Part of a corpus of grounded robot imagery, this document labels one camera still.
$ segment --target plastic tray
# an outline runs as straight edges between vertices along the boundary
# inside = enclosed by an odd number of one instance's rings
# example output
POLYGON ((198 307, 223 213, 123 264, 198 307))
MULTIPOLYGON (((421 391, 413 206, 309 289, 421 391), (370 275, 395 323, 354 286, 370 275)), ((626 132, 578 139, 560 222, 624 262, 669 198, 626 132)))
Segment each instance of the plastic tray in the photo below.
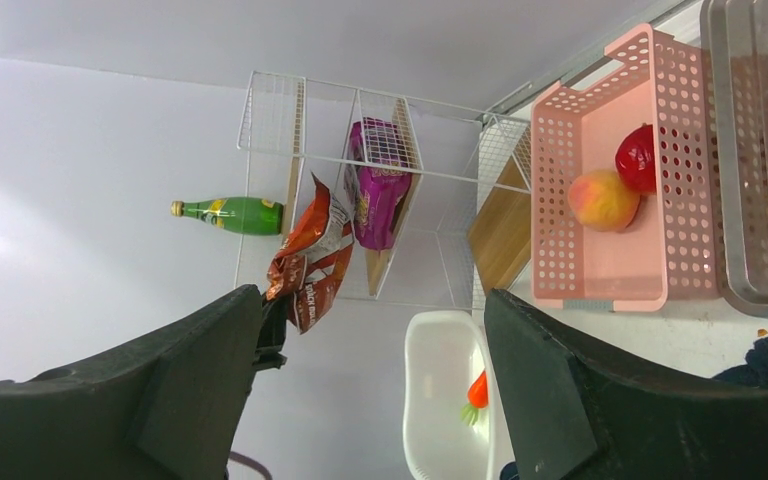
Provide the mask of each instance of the plastic tray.
POLYGON ((768 11, 760 7, 753 0, 707 0, 701 30, 711 63, 706 96, 713 194, 721 206, 719 283, 734 308, 768 317, 768 38, 760 35, 768 30, 768 11), (742 34, 753 29, 755 36, 742 34))
POLYGON ((643 24, 605 48, 622 65, 584 89, 549 88, 532 119, 532 256, 539 305, 654 311, 718 296, 701 52, 643 24), (584 229, 566 207, 579 175, 614 168, 619 144, 656 128, 658 193, 622 233, 584 229))

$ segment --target orange snack bag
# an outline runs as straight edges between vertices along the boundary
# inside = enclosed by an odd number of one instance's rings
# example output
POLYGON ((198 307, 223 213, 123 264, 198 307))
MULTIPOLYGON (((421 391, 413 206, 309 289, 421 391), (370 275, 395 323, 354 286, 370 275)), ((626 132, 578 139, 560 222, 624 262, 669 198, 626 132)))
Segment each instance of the orange snack bag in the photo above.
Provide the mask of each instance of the orange snack bag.
POLYGON ((351 217, 316 176, 316 194, 269 265, 266 299, 292 295, 289 320, 310 330, 334 303, 352 258, 351 217))

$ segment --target pink plastic basket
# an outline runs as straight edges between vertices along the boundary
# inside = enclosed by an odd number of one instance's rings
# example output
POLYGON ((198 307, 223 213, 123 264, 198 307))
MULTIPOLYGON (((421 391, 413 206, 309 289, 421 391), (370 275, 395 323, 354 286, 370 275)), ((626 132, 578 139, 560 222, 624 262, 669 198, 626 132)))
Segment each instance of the pink plastic basket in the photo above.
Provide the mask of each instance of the pink plastic basket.
POLYGON ((556 84, 532 120, 532 262, 538 305, 654 311, 669 299, 718 296, 701 52, 632 29, 605 48, 623 65, 583 91, 556 84), (658 194, 622 233, 583 228, 567 206, 582 173, 614 168, 622 140, 656 128, 658 194))

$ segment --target peach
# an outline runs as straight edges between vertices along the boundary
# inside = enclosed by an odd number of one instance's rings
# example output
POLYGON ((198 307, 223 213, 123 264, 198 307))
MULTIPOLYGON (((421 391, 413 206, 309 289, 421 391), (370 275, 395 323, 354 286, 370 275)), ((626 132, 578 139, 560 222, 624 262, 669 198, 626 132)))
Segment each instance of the peach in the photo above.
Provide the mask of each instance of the peach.
POLYGON ((598 232, 624 229, 640 205, 640 194, 626 187, 614 170, 595 170, 576 178, 568 199, 575 218, 598 232))

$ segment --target wire basket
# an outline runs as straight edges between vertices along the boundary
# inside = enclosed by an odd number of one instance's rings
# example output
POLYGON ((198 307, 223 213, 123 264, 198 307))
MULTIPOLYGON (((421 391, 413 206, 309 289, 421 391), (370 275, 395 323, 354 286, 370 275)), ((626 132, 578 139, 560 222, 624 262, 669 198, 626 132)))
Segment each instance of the wire basket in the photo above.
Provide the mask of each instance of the wire basket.
POLYGON ((532 129, 533 288, 539 305, 654 311, 716 297, 708 145, 699 49, 640 25, 605 48, 620 66, 537 100, 532 129), (622 140, 656 129, 657 194, 623 233, 584 229, 566 205, 579 175, 614 168, 622 140))
MULTIPOLYGON (((357 243, 338 297, 393 304, 483 307, 466 232, 493 188, 528 194, 529 166, 513 185, 496 178, 529 122, 455 105, 304 77, 254 72, 238 146, 247 152, 246 195, 286 204, 286 235, 313 199, 315 174, 351 208, 346 169, 363 165, 410 173, 411 190, 394 222, 395 245, 383 252, 357 243), (375 165, 366 122, 395 125, 406 166, 375 165), (348 159, 350 132, 364 129, 363 161, 348 159)), ((242 237, 236 284, 267 285, 281 238, 242 237)))

